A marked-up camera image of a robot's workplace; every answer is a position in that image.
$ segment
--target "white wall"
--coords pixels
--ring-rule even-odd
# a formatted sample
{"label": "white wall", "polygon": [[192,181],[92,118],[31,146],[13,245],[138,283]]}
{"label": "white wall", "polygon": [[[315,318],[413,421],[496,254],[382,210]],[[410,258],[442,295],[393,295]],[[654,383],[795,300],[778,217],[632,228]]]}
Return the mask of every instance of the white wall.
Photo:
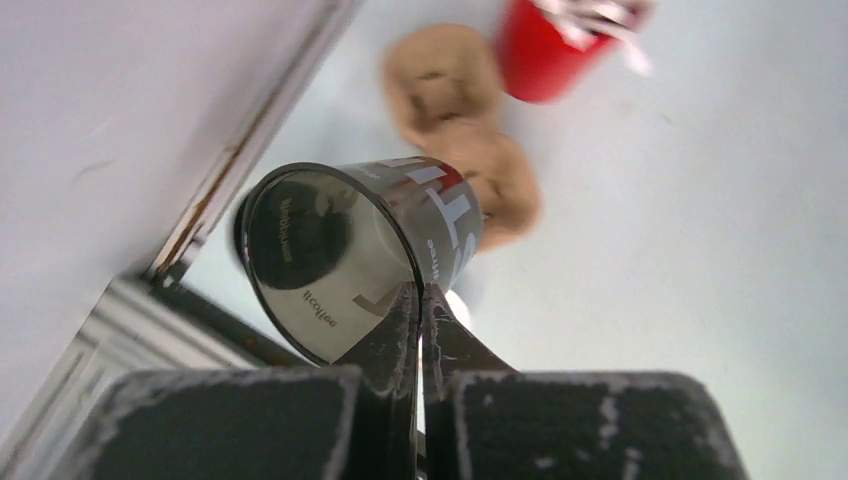
{"label": "white wall", "polygon": [[[435,22],[491,31],[501,4],[369,0],[256,176],[411,153],[382,106],[381,50]],[[846,25],[841,0],[668,1],[644,35],[655,78],[614,56],[559,104],[509,103],[547,214],[472,261],[480,337],[524,369],[688,373],[753,478],[843,478]],[[228,235],[193,279],[266,321],[246,284],[211,275],[216,255],[232,261]]]}
{"label": "white wall", "polygon": [[321,2],[0,3],[0,441],[146,267]]}

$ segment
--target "white table surface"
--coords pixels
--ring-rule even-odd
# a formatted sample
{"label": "white table surface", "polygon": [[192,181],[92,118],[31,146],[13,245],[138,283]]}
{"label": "white table surface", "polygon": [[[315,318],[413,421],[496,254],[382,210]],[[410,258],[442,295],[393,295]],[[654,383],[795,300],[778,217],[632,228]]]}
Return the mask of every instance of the white table surface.
{"label": "white table surface", "polygon": [[[414,151],[378,86],[383,48],[439,22],[493,32],[500,0],[368,0],[258,165]],[[673,370],[717,399],[753,478],[848,469],[848,9],[678,0],[549,106],[504,129],[546,199],[523,243],[475,258],[474,331],[529,370]],[[185,282],[278,336],[213,233]]]}

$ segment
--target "red object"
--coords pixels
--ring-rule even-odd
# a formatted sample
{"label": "red object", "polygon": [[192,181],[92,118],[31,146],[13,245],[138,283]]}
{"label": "red object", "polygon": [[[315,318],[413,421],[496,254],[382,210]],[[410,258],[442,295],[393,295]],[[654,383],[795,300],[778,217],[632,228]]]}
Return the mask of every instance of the red object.
{"label": "red object", "polygon": [[506,92],[529,103],[554,100],[613,44],[602,35],[586,51],[577,50],[532,0],[511,0],[496,46]]}

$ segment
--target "metal edge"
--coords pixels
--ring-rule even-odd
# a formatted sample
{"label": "metal edge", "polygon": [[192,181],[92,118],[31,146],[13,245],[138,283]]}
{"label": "metal edge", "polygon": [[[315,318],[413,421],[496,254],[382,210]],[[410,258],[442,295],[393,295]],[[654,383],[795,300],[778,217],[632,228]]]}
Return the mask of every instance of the metal edge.
{"label": "metal edge", "polygon": [[227,148],[215,162],[148,268],[148,279],[162,278],[186,249],[203,244],[363,1],[330,0],[325,3],[321,19],[306,35],[302,48],[260,107],[241,142]]}
{"label": "metal edge", "polygon": [[87,392],[85,404],[92,405],[108,386],[108,382],[104,383],[106,377],[96,378],[95,385],[85,375],[96,369],[98,362],[113,373],[150,365],[248,369],[263,365],[247,351],[219,340],[169,310],[149,294],[150,289],[147,283],[132,278],[112,280],[10,435],[0,444],[0,478],[27,475],[29,479],[28,475],[35,472],[33,468],[41,478],[41,473],[49,471],[38,466],[47,461],[39,453],[44,453],[45,442],[51,444],[67,437],[72,433],[65,431],[67,427],[77,425],[75,418],[85,415],[78,404],[81,400],[75,395]]}
{"label": "metal edge", "polygon": [[156,283],[149,295],[183,318],[194,320],[196,326],[208,330],[223,343],[247,352],[261,365],[314,366],[178,282],[170,282],[168,286]]}

